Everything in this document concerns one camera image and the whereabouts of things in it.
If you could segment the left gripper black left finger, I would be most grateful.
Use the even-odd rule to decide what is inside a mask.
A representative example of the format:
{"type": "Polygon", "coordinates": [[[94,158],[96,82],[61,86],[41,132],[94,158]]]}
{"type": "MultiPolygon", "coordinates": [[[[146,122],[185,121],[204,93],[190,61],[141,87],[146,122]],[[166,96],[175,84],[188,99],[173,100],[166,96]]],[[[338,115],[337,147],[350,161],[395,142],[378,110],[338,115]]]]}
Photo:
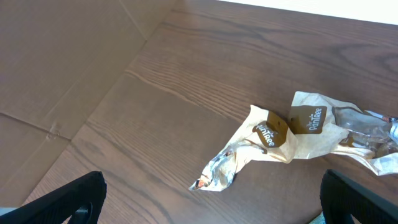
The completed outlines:
{"type": "Polygon", "coordinates": [[[107,185],[100,171],[89,172],[80,178],[1,215],[1,224],[59,224],[98,222],[107,193],[107,185]]]}

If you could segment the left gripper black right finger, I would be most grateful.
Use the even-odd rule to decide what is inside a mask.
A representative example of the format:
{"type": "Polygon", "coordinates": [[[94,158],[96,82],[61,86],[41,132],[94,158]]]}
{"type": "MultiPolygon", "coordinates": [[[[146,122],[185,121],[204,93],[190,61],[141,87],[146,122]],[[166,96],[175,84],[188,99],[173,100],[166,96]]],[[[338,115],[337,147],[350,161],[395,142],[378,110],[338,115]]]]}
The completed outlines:
{"type": "Polygon", "coordinates": [[[326,224],[397,224],[397,206],[345,175],[328,169],[320,187],[326,224]]]}

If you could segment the teal wet wipe packet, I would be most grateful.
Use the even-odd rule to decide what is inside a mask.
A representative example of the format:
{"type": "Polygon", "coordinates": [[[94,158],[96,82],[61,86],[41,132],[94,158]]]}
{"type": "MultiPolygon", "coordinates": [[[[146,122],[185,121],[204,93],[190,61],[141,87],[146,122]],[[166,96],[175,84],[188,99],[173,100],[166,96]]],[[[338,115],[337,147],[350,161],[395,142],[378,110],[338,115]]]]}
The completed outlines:
{"type": "Polygon", "coordinates": [[[325,217],[323,212],[321,212],[317,217],[315,217],[312,221],[308,224],[326,224],[325,217]]]}

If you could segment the kraft paper snack bag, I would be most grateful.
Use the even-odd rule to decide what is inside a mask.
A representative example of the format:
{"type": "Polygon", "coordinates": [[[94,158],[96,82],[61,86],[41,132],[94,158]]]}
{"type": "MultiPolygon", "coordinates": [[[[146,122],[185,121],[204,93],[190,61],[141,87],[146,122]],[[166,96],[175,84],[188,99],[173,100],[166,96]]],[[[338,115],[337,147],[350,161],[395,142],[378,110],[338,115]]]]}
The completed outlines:
{"type": "Polygon", "coordinates": [[[251,161],[288,164],[327,154],[351,157],[378,176],[397,173],[397,118],[302,91],[295,92],[287,119],[252,105],[189,189],[220,192],[251,161]]]}

